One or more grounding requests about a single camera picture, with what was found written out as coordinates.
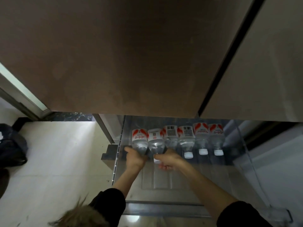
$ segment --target plastic bottle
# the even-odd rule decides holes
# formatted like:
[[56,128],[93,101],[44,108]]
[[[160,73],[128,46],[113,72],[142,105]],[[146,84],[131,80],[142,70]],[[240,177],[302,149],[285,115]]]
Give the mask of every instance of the plastic bottle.
[[[163,154],[165,144],[163,140],[163,131],[160,128],[147,131],[148,147],[153,154]],[[154,163],[161,163],[160,160],[154,159]]]
[[225,141],[225,135],[223,132],[222,125],[218,123],[210,124],[209,131],[210,131],[210,141],[214,147],[214,155],[216,156],[224,155],[222,148]]
[[205,122],[193,124],[196,145],[199,149],[199,155],[208,155],[207,146],[209,142],[209,129]]
[[178,127],[174,125],[163,127],[164,143],[167,148],[176,150],[179,141],[177,129]]
[[184,158],[192,159],[194,157],[192,148],[195,145],[195,136],[192,126],[178,127],[179,143],[184,153]]
[[141,155],[145,155],[148,147],[146,129],[134,129],[132,131],[131,146]]

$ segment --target person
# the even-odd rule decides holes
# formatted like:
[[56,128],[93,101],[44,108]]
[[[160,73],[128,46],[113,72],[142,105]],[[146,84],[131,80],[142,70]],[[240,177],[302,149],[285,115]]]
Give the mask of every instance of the person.
[[[124,212],[125,198],[132,183],[144,167],[148,157],[141,156],[130,147],[125,147],[126,170],[112,188],[101,191],[89,205],[85,199],[77,202],[59,220],[49,223],[56,227],[116,227]],[[173,149],[164,154],[155,154],[162,170],[177,170],[188,180],[199,201],[216,221],[217,226],[271,226],[250,204],[239,201],[203,176]]]

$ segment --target white bottle cap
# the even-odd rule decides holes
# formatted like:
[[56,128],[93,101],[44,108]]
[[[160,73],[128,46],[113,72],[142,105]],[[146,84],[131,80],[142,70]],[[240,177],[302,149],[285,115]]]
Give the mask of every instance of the white bottle cap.
[[223,150],[214,150],[214,155],[215,156],[222,156],[222,155],[224,155]]
[[184,153],[184,158],[186,159],[192,159],[194,157],[194,155],[192,154],[192,152],[185,152]]
[[160,164],[161,161],[154,158],[154,163],[155,163],[155,164]]
[[208,155],[207,149],[199,149],[199,155]]

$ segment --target red and white label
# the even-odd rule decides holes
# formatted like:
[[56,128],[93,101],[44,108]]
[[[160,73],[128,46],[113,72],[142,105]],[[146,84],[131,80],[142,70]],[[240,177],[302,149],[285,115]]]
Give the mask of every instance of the red and white label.
[[163,139],[163,131],[160,128],[151,129],[147,131],[147,141],[154,139]]
[[164,137],[178,137],[177,126],[164,126],[163,127],[163,136]]
[[197,122],[193,124],[194,134],[208,134],[208,125],[205,122]]
[[221,124],[210,124],[209,131],[211,134],[221,135],[223,134],[223,127]]
[[180,126],[178,127],[177,131],[180,138],[194,137],[192,126]]
[[135,129],[132,131],[131,141],[140,139],[147,140],[146,129]]

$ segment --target refrigerator drawer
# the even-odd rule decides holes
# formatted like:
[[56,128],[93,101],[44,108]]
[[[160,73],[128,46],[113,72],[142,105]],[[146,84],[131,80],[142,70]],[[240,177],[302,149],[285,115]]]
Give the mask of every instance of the refrigerator drawer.
[[[125,116],[114,166],[113,183],[122,175],[126,168],[125,146],[131,146],[132,130],[140,127],[144,129],[163,128],[166,125],[192,126],[196,122],[219,123],[222,125],[225,142],[223,156],[215,156],[211,145],[208,155],[199,155],[197,146],[193,148],[193,158],[186,159],[199,172],[212,180],[218,186],[239,200],[248,202],[259,209],[266,209],[266,205],[253,187],[242,175],[242,170],[234,162],[238,158],[247,158],[248,150],[241,137],[237,121],[214,119],[185,119],[168,117]],[[183,158],[184,154],[177,145],[176,152]],[[124,214],[128,215],[165,215],[205,217],[209,216],[203,204],[191,191],[186,179],[177,171],[162,171],[153,161],[152,153],[145,167],[134,181],[126,198],[127,207]]]

